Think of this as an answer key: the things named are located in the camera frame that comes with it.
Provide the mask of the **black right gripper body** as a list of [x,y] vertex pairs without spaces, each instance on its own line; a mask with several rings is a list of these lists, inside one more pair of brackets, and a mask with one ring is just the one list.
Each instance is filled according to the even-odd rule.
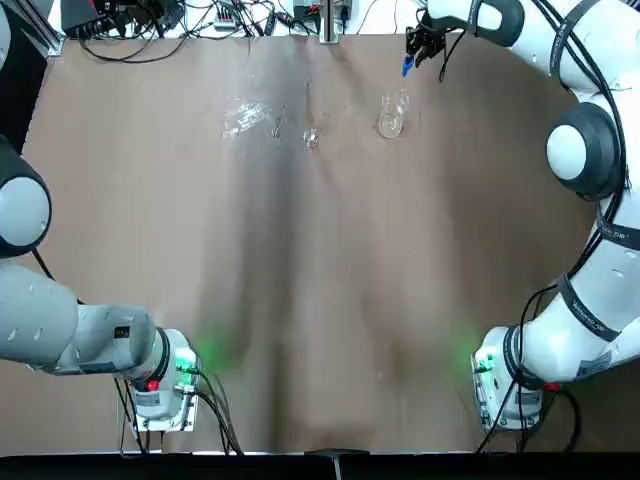
[[431,23],[420,20],[418,22],[418,49],[443,50],[446,46],[446,31],[437,29]]

